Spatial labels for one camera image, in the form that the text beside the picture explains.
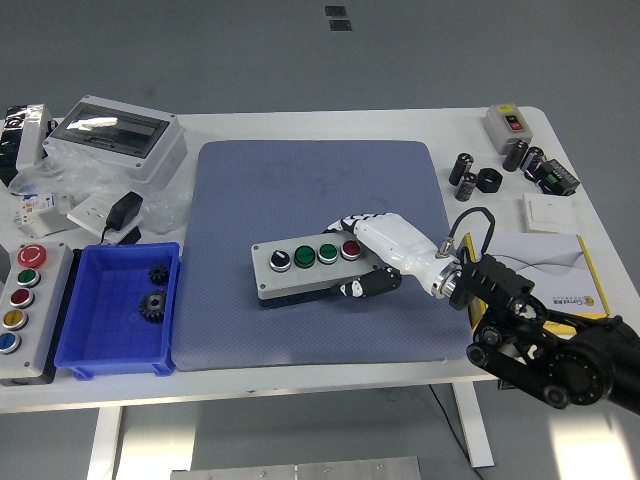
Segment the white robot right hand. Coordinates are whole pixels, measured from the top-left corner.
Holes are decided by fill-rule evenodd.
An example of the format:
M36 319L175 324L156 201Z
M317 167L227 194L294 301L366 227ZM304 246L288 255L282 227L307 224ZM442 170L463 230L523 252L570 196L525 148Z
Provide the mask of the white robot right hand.
M342 218L326 232L348 232L402 275L414 276L435 298L445 297L445 285L457 267L450 255L396 213L362 214Z

